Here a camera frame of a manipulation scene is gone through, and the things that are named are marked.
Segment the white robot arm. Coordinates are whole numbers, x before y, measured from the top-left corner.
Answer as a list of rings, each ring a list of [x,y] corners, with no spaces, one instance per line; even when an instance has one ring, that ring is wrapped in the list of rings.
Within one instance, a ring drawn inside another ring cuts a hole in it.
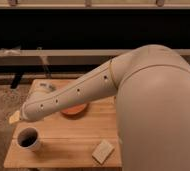
[[[36,93],[20,118],[113,96],[123,171],[190,171],[190,64],[173,49],[145,45],[110,59],[51,93]]]

